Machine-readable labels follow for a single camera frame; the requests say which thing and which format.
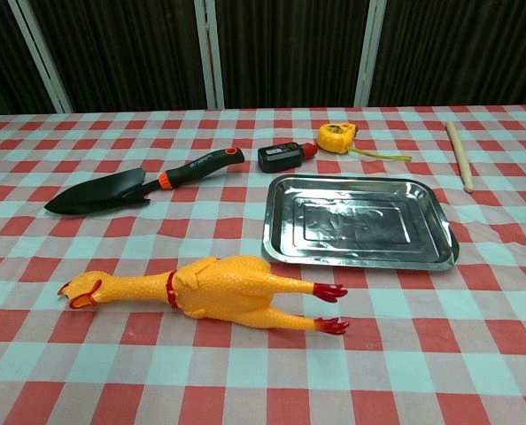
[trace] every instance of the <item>tape measure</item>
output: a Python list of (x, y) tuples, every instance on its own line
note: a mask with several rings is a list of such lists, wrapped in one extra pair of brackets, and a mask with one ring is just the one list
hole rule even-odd
[(328, 152), (347, 153), (348, 151), (352, 151), (373, 158), (388, 159), (391, 161), (411, 161), (412, 158), (408, 155), (380, 155), (354, 147), (353, 138), (355, 137), (356, 130), (355, 124), (349, 122), (324, 124), (318, 131), (318, 145)]

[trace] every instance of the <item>checkered tablecloth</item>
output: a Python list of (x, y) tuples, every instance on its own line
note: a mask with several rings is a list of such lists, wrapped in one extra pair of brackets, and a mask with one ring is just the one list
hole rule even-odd
[[(264, 255), (269, 183), (257, 149), (359, 127), (382, 162), (320, 151), (296, 173), (411, 178), (460, 242), (443, 273), (306, 267), (342, 283), (336, 305), (280, 295), (290, 313), (342, 316), (345, 336), (195, 321), (167, 305), (69, 310), (57, 290), (97, 269), (155, 274), (207, 255)], [(456, 122), (470, 196), (445, 132)], [(144, 208), (87, 218), (43, 209), (59, 191), (230, 145), (246, 162)], [(526, 106), (123, 112), (0, 116), (0, 423), (526, 424)]]

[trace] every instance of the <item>metal tray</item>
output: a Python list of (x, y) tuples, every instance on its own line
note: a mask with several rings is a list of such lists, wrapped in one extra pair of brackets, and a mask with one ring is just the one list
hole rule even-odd
[(460, 247), (414, 180), (286, 174), (267, 195), (263, 246), (287, 263), (446, 270)]

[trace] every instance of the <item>yellow rubber chicken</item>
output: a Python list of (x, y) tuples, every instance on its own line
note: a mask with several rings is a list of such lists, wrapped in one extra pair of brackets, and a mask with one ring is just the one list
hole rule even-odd
[(80, 274), (63, 286), (71, 308), (119, 299), (150, 299), (180, 308), (189, 317), (233, 321), (253, 328), (318, 330), (341, 335), (349, 322), (338, 318), (309, 319), (271, 306), (273, 295), (298, 292), (335, 303), (347, 294), (342, 285), (327, 285), (281, 277), (269, 263), (250, 255), (225, 259), (207, 257), (163, 274), (116, 277), (105, 272)]

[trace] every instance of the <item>orange grip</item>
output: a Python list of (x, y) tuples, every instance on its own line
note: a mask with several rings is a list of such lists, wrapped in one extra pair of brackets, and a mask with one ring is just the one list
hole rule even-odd
[(166, 173), (163, 173), (159, 176), (159, 183), (160, 187), (163, 189), (170, 190), (173, 188), (171, 182), (168, 180), (168, 176), (166, 175)]

